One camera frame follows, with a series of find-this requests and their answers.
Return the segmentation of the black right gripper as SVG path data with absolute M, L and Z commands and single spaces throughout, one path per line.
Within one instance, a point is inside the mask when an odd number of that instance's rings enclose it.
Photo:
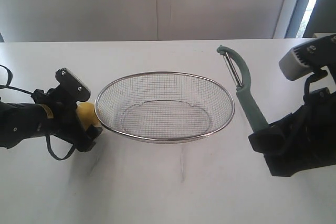
M 275 177 L 335 165 L 335 93 L 321 88 L 303 97 L 302 105 L 284 124 L 251 134 L 255 152 L 264 154 Z

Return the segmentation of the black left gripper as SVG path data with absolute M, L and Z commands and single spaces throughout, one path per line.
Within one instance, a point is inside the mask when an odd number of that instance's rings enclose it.
M 43 135 L 49 152 L 52 152 L 51 136 L 71 144 L 70 152 L 88 152 L 96 144 L 102 127 L 91 126 L 85 130 L 76 114 L 79 101 L 75 101 L 59 85 L 47 92 L 36 89 L 33 92 L 36 109 L 43 110 L 44 116 L 38 119 L 38 127 L 33 136 Z

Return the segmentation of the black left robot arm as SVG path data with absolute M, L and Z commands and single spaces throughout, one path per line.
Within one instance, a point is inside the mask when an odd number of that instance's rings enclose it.
M 57 86 L 47 92 L 36 89 L 34 103 L 1 102 L 1 147 L 13 148 L 22 140 L 55 136 L 80 152 L 90 151 L 102 127 L 84 122 L 79 115 L 79 99 Z

